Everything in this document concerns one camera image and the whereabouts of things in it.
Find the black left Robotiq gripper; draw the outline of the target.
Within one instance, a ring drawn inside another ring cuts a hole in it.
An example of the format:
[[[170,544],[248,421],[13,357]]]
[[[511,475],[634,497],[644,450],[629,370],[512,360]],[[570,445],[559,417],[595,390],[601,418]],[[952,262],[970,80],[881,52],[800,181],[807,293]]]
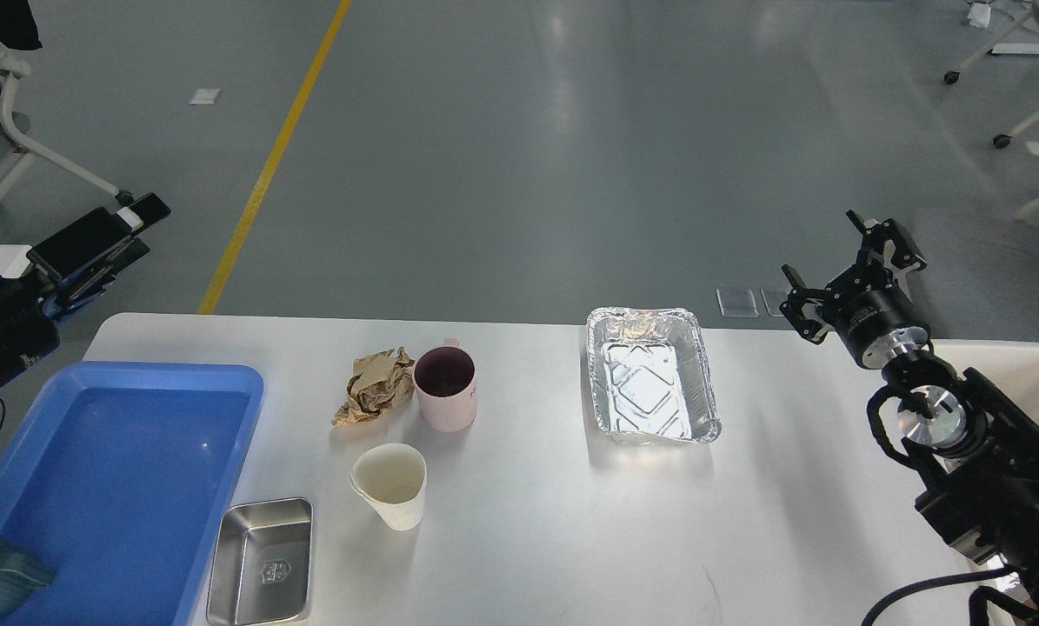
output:
[[[168,205],[149,193],[125,210],[87,211],[31,246],[26,256],[45,273],[50,293],[34,267],[16,278],[0,274],[0,388],[61,344],[50,318],[70,316],[100,297],[122,270],[150,252],[140,234],[170,214]]]

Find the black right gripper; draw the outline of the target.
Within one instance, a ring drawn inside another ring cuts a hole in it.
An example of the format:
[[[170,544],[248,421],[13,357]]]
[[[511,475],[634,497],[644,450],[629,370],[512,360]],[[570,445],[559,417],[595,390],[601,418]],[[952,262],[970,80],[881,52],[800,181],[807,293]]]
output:
[[[906,276],[921,272],[928,262],[895,219],[868,219],[853,210],[846,211],[846,218],[862,237],[856,261],[821,289],[806,285],[797,269],[784,264],[789,293],[780,310],[804,341],[821,344],[834,332],[856,365],[880,371],[931,338],[931,328],[904,294],[909,292]],[[858,290],[863,292],[846,300]]]

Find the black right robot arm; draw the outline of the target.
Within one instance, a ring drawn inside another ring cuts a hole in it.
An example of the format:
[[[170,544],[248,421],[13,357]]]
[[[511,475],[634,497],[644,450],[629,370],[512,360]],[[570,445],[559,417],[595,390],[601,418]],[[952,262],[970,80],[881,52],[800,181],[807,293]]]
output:
[[[836,333],[857,366],[881,373],[865,420],[884,455],[921,478],[916,511],[976,565],[1002,559],[1000,568],[897,588],[863,622],[922,591],[974,583],[973,625],[988,625],[989,607],[1039,625],[1039,424],[980,371],[956,371],[936,355],[904,288],[905,275],[926,266],[911,234],[894,219],[852,210],[846,218],[862,238],[856,261],[821,289],[783,265],[780,310],[803,341]]]

